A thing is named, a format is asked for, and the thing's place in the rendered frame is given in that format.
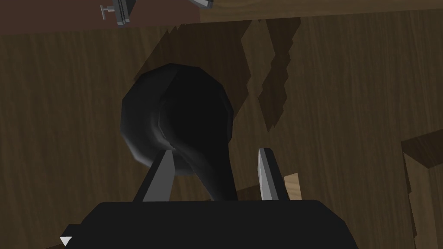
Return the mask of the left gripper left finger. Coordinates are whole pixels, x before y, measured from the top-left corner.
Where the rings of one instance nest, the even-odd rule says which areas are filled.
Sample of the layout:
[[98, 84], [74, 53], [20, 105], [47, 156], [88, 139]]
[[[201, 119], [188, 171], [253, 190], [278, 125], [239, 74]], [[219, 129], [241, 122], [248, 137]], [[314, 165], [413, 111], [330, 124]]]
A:
[[133, 201], [169, 201], [174, 180], [171, 150], [161, 150], [155, 157]]

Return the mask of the grey metal bracket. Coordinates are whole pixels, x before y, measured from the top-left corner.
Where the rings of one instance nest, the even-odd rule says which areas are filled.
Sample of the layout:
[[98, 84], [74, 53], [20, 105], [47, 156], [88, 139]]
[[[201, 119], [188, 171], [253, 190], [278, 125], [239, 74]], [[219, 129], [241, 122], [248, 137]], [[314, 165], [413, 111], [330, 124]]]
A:
[[116, 16], [117, 26], [124, 26], [129, 23], [128, 5], [126, 0], [112, 0], [112, 6], [100, 5], [101, 16], [103, 20], [106, 20], [105, 12], [114, 12]]
[[213, 6], [214, 0], [189, 0], [191, 3], [197, 5], [201, 9], [210, 9]]

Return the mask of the black round door knob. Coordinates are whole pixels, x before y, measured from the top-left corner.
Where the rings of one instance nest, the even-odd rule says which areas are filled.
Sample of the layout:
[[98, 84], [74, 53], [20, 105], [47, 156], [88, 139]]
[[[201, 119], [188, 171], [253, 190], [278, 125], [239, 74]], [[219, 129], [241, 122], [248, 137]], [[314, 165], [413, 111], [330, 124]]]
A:
[[223, 86], [199, 67], [166, 64], [143, 73], [122, 100], [120, 131], [133, 157], [151, 167], [160, 150], [171, 150], [176, 175], [197, 175], [215, 201], [238, 199], [232, 127]]

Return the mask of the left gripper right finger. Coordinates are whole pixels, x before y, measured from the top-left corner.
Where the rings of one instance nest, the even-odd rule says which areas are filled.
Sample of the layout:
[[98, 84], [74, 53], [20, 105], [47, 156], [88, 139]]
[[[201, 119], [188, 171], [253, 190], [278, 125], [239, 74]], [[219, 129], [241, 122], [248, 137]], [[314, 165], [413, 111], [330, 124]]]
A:
[[271, 148], [258, 149], [258, 177], [261, 199], [289, 200], [284, 178]]

